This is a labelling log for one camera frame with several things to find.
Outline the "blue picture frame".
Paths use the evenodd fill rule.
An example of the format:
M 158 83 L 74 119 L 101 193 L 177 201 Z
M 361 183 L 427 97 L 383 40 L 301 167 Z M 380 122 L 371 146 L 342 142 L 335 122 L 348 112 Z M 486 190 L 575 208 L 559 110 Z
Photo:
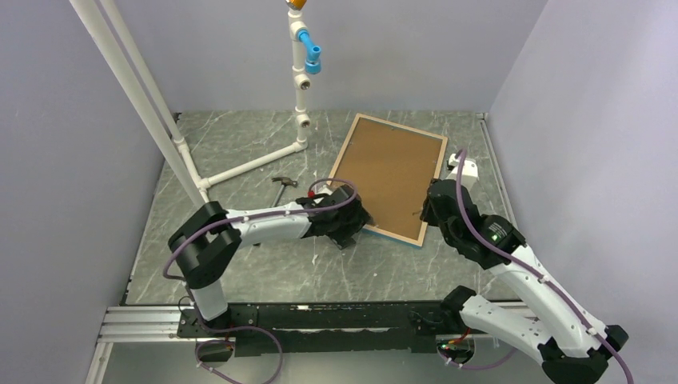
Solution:
M 329 176 L 356 186 L 372 216 L 365 230 L 421 248 L 428 227 L 422 204 L 447 144 L 443 135 L 357 114 Z

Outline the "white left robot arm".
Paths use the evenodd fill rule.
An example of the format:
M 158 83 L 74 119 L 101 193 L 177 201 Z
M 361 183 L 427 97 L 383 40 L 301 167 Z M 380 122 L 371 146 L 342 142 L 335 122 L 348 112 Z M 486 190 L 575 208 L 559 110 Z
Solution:
M 230 322 L 229 303 L 220 282 L 234 255 L 247 246 L 278 240 L 327 237 L 339 248 L 372 222 L 360 195 L 350 185 L 311 193 L 282 206 L 227 210 L 219 202 L 200 207 L 169 238 L 171 262 L 199 311 L 198 325 L 211 336 Z

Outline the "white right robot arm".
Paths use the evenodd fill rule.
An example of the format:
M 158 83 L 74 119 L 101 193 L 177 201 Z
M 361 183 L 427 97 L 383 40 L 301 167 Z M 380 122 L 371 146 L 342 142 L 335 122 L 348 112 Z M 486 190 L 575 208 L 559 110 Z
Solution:
M 421 220 L 445 243 L 508 285 L 534 313 L 529 320 L 457 286 L 441 301 L 441 323 L 490 334 L 532 358 L 554 383 L 596 383 L 628 341 L 618 325 L 591 315 L 543 267 L 522 233 L 506 218 L 482 214 L 468 190 L 434 179 Z

